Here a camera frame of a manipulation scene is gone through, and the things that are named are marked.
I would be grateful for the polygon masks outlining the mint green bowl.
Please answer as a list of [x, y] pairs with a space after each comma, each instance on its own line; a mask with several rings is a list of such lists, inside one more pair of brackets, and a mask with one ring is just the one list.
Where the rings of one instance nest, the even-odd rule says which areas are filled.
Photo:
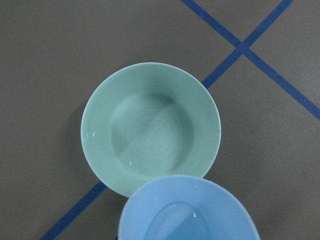
[[221, 136], [220, 114], [207, 88], [160, 62], [133, 64], [107, 77], [88, 99], [80, 124], [89, 167], [124, 197], [164, 176], [204, 177]]

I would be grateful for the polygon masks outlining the light blue plastic cup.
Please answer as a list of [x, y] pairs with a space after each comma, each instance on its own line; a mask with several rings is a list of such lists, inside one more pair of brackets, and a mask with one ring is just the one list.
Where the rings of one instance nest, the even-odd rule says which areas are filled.
[[241, 202], [220, 185], [173, 175], [141, 186], [120, 216], [119, 240], [258, 240]]

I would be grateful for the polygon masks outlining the brown paper table mat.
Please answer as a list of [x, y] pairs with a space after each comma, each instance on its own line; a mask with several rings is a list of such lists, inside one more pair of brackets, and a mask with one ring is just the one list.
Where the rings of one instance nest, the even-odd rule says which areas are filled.
[[1, 239], [116, 239], [126, 199], [89, 168], [80, 122], [93, 90], [140, 62], [210, 86], [222, 137], [206, 178], [261, 239], [319, 239], [317, 0], [1, 1]]

